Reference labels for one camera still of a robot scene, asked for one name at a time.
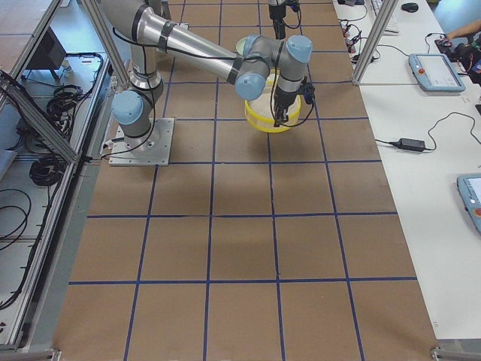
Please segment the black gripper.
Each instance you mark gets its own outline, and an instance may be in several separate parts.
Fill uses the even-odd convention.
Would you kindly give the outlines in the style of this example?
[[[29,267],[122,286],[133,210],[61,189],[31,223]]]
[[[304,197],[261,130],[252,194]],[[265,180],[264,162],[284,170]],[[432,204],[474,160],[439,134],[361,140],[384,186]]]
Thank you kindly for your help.
[[[294,104],[298,94],[298,90],[294,92],[287,92],[281,88],[274,90],[274,127],[289,122],[289,107]]]
[[[269,17],[273,21],[275,38],[284,39],[286,30],[283,20],[286,16],[286,0],[269,0],[268,11]]]

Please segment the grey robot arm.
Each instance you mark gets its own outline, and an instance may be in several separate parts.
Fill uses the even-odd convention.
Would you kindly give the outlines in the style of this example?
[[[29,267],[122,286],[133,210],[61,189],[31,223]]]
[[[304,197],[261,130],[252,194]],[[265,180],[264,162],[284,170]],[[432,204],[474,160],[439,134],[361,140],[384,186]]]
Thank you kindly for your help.
[[[288,109],[298,96],[308,105],[315,103],[315,89],[306,78],[313,43],[303,35],[287,40],[250,35],[242,54],[237,55],[159,16],[143,1],[104,1],[101,6],[117,37],[170,53],[216,74],[234,85],[246,102],[258,99],[268,77],[276,75],[268,99],[275,127],[293,126]]]

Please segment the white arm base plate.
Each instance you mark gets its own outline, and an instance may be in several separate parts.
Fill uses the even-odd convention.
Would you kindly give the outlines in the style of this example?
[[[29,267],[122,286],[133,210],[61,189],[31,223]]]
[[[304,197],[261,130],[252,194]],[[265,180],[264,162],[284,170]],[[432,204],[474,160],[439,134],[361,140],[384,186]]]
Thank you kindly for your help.
[[[124,135],[122,127],[118,126],[116,135],[123,139],[113,144],[113,155],[109,156],[109,165],[168,166],[174,124],[174,118],[156,118],[153,130],[140,138]]]

